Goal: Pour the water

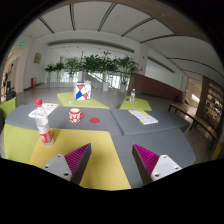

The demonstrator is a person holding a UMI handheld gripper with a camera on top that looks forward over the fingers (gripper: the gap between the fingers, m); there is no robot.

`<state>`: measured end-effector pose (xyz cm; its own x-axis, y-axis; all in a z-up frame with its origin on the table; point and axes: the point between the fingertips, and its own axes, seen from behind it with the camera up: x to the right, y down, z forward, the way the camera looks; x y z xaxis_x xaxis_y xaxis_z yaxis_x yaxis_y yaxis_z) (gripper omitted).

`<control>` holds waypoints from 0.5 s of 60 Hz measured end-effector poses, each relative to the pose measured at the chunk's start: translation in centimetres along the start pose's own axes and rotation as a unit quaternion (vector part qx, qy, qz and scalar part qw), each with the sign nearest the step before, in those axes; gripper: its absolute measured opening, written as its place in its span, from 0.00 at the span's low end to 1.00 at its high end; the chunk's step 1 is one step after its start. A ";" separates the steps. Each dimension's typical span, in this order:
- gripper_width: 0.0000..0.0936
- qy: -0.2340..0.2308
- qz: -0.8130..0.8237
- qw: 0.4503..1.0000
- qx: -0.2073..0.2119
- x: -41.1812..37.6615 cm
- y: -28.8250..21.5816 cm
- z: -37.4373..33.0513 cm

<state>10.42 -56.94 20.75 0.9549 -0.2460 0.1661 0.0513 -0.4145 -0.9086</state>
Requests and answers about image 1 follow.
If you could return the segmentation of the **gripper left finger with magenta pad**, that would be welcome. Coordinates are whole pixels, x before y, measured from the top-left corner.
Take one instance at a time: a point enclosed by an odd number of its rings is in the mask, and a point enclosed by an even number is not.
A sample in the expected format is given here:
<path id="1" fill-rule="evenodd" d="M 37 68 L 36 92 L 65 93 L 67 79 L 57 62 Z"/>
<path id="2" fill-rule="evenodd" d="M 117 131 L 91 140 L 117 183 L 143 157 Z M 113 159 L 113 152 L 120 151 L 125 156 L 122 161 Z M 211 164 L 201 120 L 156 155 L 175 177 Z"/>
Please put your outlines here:
<path id="1" fill-rule="evenodd" d="M 80 184 L 91 155 L 91 144 L 83 145 L 66 155 L 57 154 L 42 169 L 77 185 Z"/>

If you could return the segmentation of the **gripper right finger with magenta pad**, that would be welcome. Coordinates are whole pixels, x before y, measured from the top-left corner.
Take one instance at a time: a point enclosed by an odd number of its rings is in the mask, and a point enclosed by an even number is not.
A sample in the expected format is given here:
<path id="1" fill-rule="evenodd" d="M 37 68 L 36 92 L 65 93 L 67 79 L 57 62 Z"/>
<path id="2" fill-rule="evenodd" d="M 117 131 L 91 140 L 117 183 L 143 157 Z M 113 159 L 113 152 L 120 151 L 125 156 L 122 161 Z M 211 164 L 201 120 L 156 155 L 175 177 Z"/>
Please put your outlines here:
<path id="1" fill-rule="evenodd" d="M 168 155 L 157 155 L 137 144 L 133 145 L 132 154 L 144 185 L 181 170 Z"/>

